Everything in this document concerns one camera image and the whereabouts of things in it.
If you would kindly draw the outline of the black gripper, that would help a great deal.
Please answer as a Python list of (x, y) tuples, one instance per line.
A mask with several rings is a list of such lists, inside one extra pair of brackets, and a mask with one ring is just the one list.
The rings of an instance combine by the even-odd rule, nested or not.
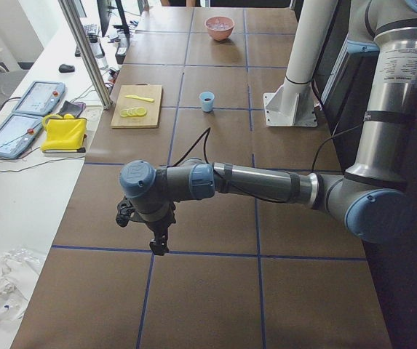
[(159, 194), (124, 197), (117, 204), (116, 223), (126, 227), (129, 221), (143, 222), (153, 231), (149, 246), (156, 256), (169, 252), (168, 228), (175, 223), (175, 204)]

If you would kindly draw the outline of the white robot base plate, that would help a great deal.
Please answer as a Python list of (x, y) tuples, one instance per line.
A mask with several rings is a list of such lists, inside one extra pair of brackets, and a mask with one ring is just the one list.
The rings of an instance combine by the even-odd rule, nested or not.
[(311, 81), (338, 2), (305, 0), (283, 84), (263, 95), (268, 127), (316, 127)]

